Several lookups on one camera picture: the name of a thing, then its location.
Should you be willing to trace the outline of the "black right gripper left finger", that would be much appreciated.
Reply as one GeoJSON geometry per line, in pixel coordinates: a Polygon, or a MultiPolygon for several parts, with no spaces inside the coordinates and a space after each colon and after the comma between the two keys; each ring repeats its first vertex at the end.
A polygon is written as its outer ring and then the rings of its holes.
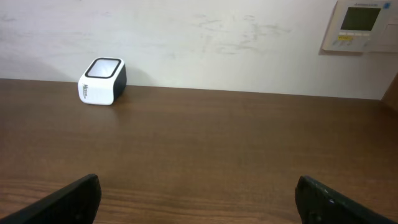
{"type": "Polygon", "coordinates": [[[96,174],[88,174],[1,219],[1,224],[92,224],[101,201],[96,174]]]}

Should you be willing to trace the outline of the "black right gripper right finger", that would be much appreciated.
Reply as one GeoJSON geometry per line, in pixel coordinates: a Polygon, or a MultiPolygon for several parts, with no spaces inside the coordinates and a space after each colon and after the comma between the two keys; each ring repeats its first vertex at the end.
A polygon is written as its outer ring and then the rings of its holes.
{"type": "Polygon", "coordinates": [[[298,180],[295,203],[303,224],[395,224],[308,175],[298,180]]]}

